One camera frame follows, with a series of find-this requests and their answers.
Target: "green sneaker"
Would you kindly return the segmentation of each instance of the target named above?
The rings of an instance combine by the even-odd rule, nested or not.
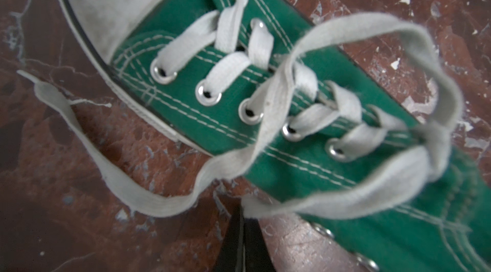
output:
[[[313,27],[285,0],[60,3],[121,100],[214,156],[189,195],[152,194],[97,151],[53,86],[20,72],[130,208],[179,214],[213,180],[245,175],[281,202],[244,198],[245,216],[299,213],[372,271],[491,270],[491,192],[451,147],[463,99],[422,27],[379,13]],[[439,87],[424,125],[335,47],[387,33],[399,33],[408,59]]]

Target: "brown marble surface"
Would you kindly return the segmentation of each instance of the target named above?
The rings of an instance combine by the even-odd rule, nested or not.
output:
[[[384,11],[427,26],[466,107],[455,144],[491,183],[490,0],[289,0],[313,22]],[[244,179],[214,183],[191,210],[167,219],[134,213],[106,188],[80,141],[34,97],[23,69],[74,101],[87,135],[144,187],[186,194],[208,157],[174,143],[117,99],[70,32],[57,0],[0,0],[0,270],[209,271]],[[345,51],[419,120],[436,100],[431,79],[408,66],[392,37]],[[261,221],[278,271],[362,270],[297,217]]]

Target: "green canvas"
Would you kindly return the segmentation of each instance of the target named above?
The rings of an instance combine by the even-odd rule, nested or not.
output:
[[[220,103],[204,107],[196,100],[194,88],[224,53],[206,47],[168,85],[156,83],[149,67],[158,51],[197,18],[233,3],[234,0],[164,0],[120,45],[109,67],[109,74],[136,101],[212,155],[255,141],[258,126],[244,124],[237,109],[272,73],[250,66],[226,90]],[[239,35],[243,45],[248,44],[249,23],[255,17],[261,18],[274,36],[272,65],[278,65],[275,55],[289,53],[312,26],[285,0],[249,0]],[[311,51],[302,60],[318,79],[332,80],[355,92],[363,104],[363,120],[367,124],[377,125],[374,113],[367,107],[370,104],[401,118],[409,127],[417,124],[339,49]],[[332,99],[322,81],[319,88]],[[311,104],[308,97],[296,92],[290,114],[298,114]],[[420,142],[410,131],[389,132],[383,144],[368,156],[345,164],[328,156],[325,142],[340,138],[354,126],[340,118],[297,143],[278,135],[256,159],[247,178],[279,201],[318,191],[350,189],[389,156]],[[491,222],[490,200],[491,192],[472,160],[454,149],[445,175],[408,203],[355,220],[303,217],[330,229],[338,243],[373,259],[382,271],[486,271],[491,270],[485,262],[491,257],[491,237],[486,230]]]

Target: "white shoelace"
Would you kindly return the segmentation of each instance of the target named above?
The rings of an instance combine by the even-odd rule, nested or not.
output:
[[[185,32],[163,48],[152,62],[151,74],[166,84],[178,77],[178,72],[202,48],[215,43],[215,48],[227,55],[212,68],[196,87],[196,97],[203,105],[219,102],[221,94],[249,65],[267,69],[273,36],[266,25],[252,22],[252,35],[247,54],[235,51],[243,10],[248,0],[236,0],[234,6],[221,13],[213,11],[195,21]],[[406,202],[416,196],[427,182],[439,179],[450,156],[450,134],[455,128],[463,98],[455,82],[440,68],[427,31],[413,23],[380,13],[361,13],[341,17],[312,28],[285,57],[274,76],[258,87],[244,104],[250,116],[261,121],[256,142],[242,149],[232,150],[208,160],[196,177],[191,194],[162,197],[140,187],[123,171],[107,160],[83,134],[70,105],[52,85],[26,72],[19,74],[31,79],[35,95],[58,111],[82,141],[98,165],[108,188],[126,205],[141,213],[165,217],[179,214],[192,207],[199,194],[215,179],[233,179],[244,174],[261,152],[283,129],[286,138],[301,140],[329,126],[338,117],[358,124],[341,139],[327,143],[327,151],[339,161],[350,161],[376,149],[389,130],[405,130],[405,124],[372,106],[380,127],[374,128],[361,121],[362,107],[356,95],[334,82],[328,81],[334,101],[314,103],[295,117],[288,118],[295,90],[304,92],[312,101],[318,97],[317,77],[297,58],[311,50],[364,40],[376,35],[398,32],[408,59],[432,77],[439,85],[437,107],[428,123],[414,130],[425,140],[385,160],[361,183],[349,190],[322,192],[303,199],[270,205],[255,198],[244,198],[247,217],[264,217],[298,212],[329,219],[352,219],[373,214]]]

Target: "metal eyelet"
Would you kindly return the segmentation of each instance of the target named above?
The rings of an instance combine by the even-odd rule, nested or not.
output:
[[[295,129],[290,128],[290,122],[292,119],[293,116],[289,116],[286,119],[285,125],[283,125],[281,132],[283,133],[283,136],[285,137],[286,140],[290,142],[298,142],[303,140],[305,136],[299,134]]]
[[[170,76],[166,75],[162,67],[157,65],[157,58],[150,64],[150,74],[152,75],[152,78],[160,84],[169,84],[177,77],[177,72],[174,72]]]
[[[263,119],[264,113],[255,115],[252,110],[247,109],[248,102],[249,98],[246,98],[239,105],[239,117],[241,121],[248,125],[258,124]]]
[[[337,142],[339,142],[338,138],[329,139],[326,142],[326,146],[324,146],[326,152],[336,161],[339,162],[353,161],[353,158],[350,158],[349,156],[345,155],[341,149],[335,148]]]
[[[254,29],[255,26],[263,28],[266,26],[266,24],[260,18],[253,18],[250,20],[250,27]]]
[[[318,223],[310,222],[310,226],[312,226],[312,228],[315,229],[316,232],[325,237],[331,238],[333,240],[336,238],[336,236],[330,230]]]
[[[206,107],[216,105],[221,99],[221,93],[217,96],[211,96],[209,92],[204,91],[204,85],[205,79],[201,80],[198,85],[196,85],[196,90],[194,91],[196,94],[196,99],[200,104]]]
[[[356,261],[360,263],[360,265],[364,266],[370,272],[380,271],[378,264],[375,261],[371,260],[370,258],[361,255],[360,253],[353,253],[353,255],[356,257]]]

